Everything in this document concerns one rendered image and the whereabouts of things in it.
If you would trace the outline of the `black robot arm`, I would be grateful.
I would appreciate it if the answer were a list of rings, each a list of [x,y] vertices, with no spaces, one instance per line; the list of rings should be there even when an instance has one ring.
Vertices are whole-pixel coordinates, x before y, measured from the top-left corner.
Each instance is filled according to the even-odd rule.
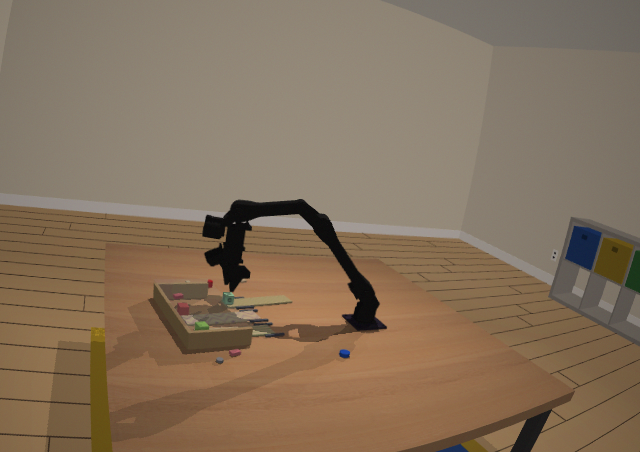
[[[317,212],[303,199],[274,202],[254,202],[249,200],[236,200],[223,218],[206,216],[202,237],[220,239],[224,237],[227,227],[226,241],[231,244],[244,244],[245,231],[252,231],[248,221],[258,217],[299,214],[308,222],[315,234],[330,248],[337,261],[348,277],[347,284],[355,299],[359,299],[352,317],[359,324],[375,324],[375,315],[380,303],[375,296],[371,283],[358,272],[354,262],[337,238],[333,225],[326,214]],[[235,223],[236,222],[236,223]],[[243,223],[245,222],[245,223]],[[235,224],[233,224],[235,223]],[[207,263],[210,266],[227,263],[228,252],[220,246],[205,252]]]

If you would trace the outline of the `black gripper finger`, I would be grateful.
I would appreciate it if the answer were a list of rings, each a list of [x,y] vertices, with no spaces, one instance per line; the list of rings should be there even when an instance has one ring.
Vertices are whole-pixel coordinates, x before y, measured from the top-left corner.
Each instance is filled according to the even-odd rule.
[[[224,279],[224,285],[228,285],[229,284],[229,276],[226,274],[226,272],[228,272],[228,265],[227,264],[219,264],[222,267],[222,272],[223,272],[223,279]]]
[[[226,274],[228,275],[228,272],[226,272]],[[229,275],[228,275],[229,276]],[[233,292],[236,290],[237,285],[242,281],[243,279],[234,279],[231,278],[229,276],[229,291]]]

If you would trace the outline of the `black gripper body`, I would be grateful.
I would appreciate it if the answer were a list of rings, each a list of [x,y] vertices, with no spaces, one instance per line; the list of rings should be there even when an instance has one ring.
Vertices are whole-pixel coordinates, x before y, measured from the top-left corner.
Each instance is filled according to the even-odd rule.
[[[223,242],[223,246],[227,249],[229,260],[227,263],[223,261],[222,264],[227,264],[229,267],[228,275],[234,279],[249,279],[250,271],[243,265],[242,253],[245,251],[244,244],[231,244],[227,241]]]

